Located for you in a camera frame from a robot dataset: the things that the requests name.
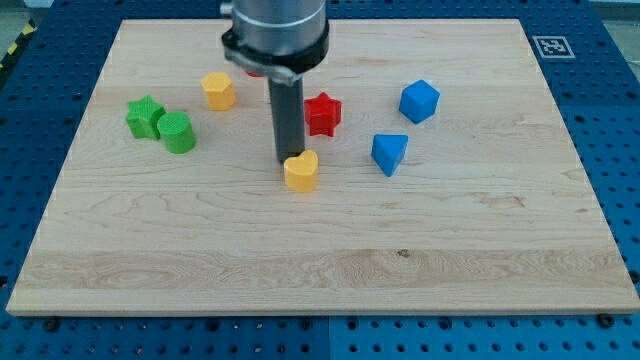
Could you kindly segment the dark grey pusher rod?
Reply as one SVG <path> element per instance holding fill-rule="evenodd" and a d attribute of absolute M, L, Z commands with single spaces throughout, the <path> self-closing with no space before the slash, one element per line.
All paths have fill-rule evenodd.
<path fill-rule="evenodd" d="M 303 82 L 291 86 L 268 80 L 277 159 L 283 163 L 305 150 Z"/>

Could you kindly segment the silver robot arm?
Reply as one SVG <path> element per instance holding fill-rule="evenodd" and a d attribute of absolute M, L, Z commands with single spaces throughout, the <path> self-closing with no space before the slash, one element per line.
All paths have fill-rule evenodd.
<path fill-rule="evenodd" d="M 221 37 L 224 56 L 265 77 L 279 162 L 305 150 L 303 75 L 329 49 L 325 0 L 230 0 L 220 14 L 231 20 Z"/>

